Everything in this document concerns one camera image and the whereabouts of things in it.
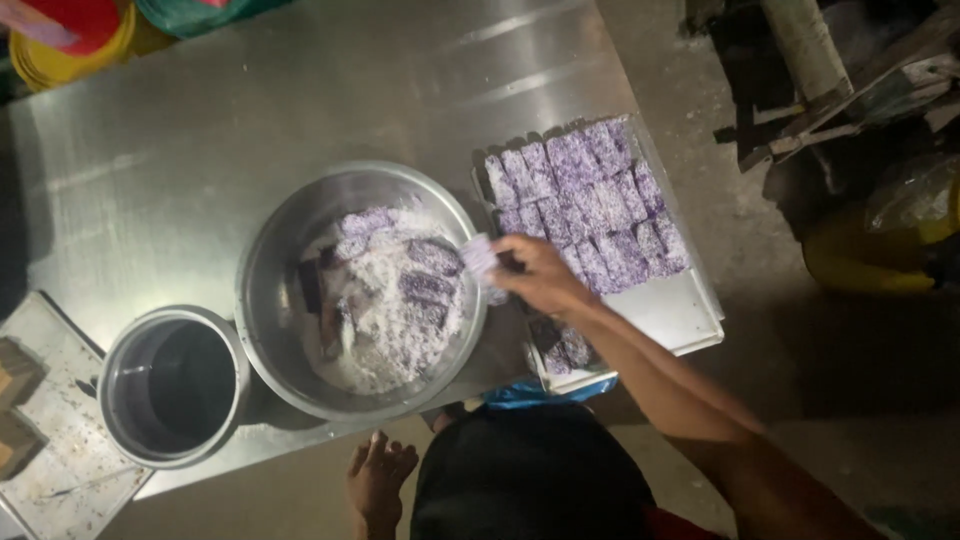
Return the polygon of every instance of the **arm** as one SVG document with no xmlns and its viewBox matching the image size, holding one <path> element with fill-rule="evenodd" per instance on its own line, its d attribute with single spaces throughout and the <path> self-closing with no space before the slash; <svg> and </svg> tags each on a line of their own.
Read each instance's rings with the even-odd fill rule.
<svg viewBox="0 0 960 540">
<path fill-rule="evenodd" d="M 584 335 L 651 424 L 716 486 L 743 536 L 879 537 L 763 438 L 744 405 L 604 306 L 549 244 L 511 235 L 495 247 L 525 265 L 522 274 L 496 271 L 496 284 Z"/>
</svg>

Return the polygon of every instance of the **plastic bag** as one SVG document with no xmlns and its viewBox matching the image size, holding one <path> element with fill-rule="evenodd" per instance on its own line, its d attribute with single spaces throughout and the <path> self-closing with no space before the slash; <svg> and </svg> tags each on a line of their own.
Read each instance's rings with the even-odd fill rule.
<svg viewBox="0 0 960 540">
<path fill-rule="evenodd" d="M 947 217 L 950 193 L 960 178 L 960 156 L 924 156 L 908 161 L 867 200 L 870 233 L 910 229 Z"/>
</svg>

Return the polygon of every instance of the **dark liquid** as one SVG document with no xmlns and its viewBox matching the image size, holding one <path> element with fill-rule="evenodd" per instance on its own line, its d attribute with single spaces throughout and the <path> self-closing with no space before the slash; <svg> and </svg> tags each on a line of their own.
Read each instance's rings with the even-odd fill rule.
<svg viewBox="0 0 960 540">
<path fill-rule="evenodd" d="M 235 386 L 227 344 L 200 323 L 174 331 L 156 352 L 150 369 L 150 402 L 157 419 L 194 441 L 193 446 L 203 444 L 227 420 Z"/>
</svg>

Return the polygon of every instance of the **green object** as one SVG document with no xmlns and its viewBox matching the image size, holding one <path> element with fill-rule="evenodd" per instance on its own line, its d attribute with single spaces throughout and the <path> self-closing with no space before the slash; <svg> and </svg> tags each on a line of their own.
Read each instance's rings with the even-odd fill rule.
<svg viewBox="0 0 960 540">
<path fill-rule="evenodd" d="M 216 8 L 198 0 L 136 0 L 147 20 L 166 34 L 187 39 L 250 18 L 291 0 L 231 0 Z"/>
</svg>

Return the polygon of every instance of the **yellow bucket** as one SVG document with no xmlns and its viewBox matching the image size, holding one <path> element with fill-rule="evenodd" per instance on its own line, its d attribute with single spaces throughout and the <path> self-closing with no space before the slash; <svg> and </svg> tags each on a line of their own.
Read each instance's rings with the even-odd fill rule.
<svg viewBox="0 0 960 540">
<path fill-rule="evenodd" d="M 72 83 L 115 63 L 148 55 L 174 41 L 147 22 L 133 2 L 128 2 L 116 34 L 95 53 L 85 57 L 70 56 L 18 32 L 11 32 L 10 56 L 13 68 L 27 87 L 39 92 Z"/>
</svg>

